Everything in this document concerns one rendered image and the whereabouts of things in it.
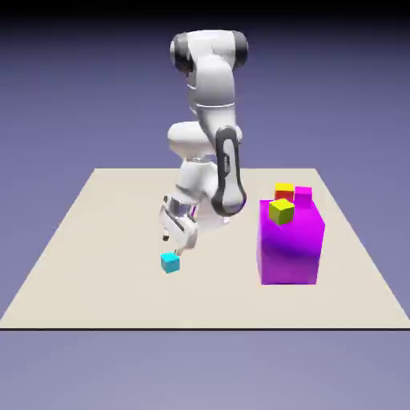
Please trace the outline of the small yellow-green cube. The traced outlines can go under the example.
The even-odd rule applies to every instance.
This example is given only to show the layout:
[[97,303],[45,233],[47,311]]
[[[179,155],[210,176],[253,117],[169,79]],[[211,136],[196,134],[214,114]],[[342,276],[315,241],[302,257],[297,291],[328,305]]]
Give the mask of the small yellow-green cube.
[[278,226],[290,223],[294,212],[295,205],[287,199],[277,199],[268,204],[268,217]]

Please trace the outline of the small magenta cube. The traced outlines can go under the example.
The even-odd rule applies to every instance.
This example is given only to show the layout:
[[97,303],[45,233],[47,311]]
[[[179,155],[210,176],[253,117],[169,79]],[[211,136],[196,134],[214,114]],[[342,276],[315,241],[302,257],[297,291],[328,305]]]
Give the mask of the small magenta cube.
[[312,205],[312,188],[296,186],[294,194],[294,204],[299,208],[310,208]]

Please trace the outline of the small cyan cube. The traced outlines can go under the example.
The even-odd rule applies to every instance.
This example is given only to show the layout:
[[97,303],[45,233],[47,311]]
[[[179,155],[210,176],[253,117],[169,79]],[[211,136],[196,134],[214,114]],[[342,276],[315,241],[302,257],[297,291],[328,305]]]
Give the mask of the small cyan cube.
[[179,256],[174,252],[166,252],[160,255],[161,267],[166,273],[172,273],[180,269]]

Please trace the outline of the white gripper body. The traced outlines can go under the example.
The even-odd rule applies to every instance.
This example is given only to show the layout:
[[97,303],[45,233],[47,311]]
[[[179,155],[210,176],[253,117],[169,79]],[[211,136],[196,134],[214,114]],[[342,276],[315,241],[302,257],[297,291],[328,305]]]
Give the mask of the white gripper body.
[[177,251],[182,252],[195,247],[198,238],[198,225],[189,215],[177,217],[165,205],[162,205],[159,220],[169,236],[175,241]]

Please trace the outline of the large magenta box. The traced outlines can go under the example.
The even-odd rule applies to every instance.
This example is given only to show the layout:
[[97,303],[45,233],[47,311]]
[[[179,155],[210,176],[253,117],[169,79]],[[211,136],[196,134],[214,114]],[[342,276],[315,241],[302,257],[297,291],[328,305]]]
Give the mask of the large magenta box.
[[277,225],[268,218],[268,199],[259,201],[256,259],[261,284],[315,284],[325,222],[312,203],[296,207],[293,220]]

